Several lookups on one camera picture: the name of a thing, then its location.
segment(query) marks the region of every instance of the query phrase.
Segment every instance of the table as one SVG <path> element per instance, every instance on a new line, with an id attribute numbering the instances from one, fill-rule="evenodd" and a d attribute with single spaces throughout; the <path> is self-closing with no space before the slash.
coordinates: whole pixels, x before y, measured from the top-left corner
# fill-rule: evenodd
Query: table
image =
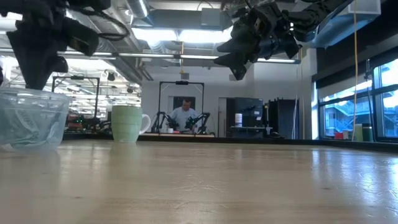
<path id="1" fill-rule="evenodd" d="M 65 141 L 0 153 L 1 223 L 398 223 L 398 157 L 320 146 Z"/>

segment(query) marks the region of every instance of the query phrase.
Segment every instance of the white shirt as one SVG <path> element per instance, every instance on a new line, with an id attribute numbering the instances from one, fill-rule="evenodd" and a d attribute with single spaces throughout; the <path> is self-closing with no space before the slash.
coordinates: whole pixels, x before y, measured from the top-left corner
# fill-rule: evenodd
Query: white shirt
<path id="1" fill-rule="evenodd" d="M 184 111 L 181 107 L 175 108 L 171 113 L 170 117 L 178 123 L 177 131 L 187 131 L 188 129 L 185 128 L 187 120 L 189 117 L 196 118 L 197 112 L 189 108 L 188 111 Z"/>

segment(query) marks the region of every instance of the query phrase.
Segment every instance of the clear plastic bowl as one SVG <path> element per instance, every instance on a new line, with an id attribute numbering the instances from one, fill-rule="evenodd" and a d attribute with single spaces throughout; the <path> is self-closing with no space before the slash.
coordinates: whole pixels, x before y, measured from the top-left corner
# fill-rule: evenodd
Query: clear plastic bowl
<path id="1" fill-rule="evenodd" d="M 0 151 L 55 150 L 71 100 L 59 93 L 0 88 Z"/>

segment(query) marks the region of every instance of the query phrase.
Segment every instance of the red object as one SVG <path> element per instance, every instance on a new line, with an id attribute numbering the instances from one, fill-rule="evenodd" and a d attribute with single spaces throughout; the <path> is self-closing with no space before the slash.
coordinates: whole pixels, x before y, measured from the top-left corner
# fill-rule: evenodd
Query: red object
<path id="1" fill-rule="evenodd" d="M 335 139 L 343 140 L 344 139 L 343 133 L 335 133 Z"/>

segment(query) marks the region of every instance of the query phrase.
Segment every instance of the mug handle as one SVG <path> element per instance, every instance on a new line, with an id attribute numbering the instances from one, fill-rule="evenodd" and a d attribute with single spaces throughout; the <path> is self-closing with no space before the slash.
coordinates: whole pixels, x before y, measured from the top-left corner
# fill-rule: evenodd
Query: mug handle
<path id="1" fill-rule="evenodd" d="M 142 115 L 142 118 L 147 118 L 148 122 L 147 122 L 147 126 L 144 127 L 144 130 L 139 131 L 139 134 L 140 134 L 140 135 L 141 135 L 141 134 L 144 134 L 144 133 L 149 129 L 149 127 L 150 127 L 150 117 L 149 117 L 148 115 L 146 115 L 146 114 L 143 114 L 143 115 Z"/>

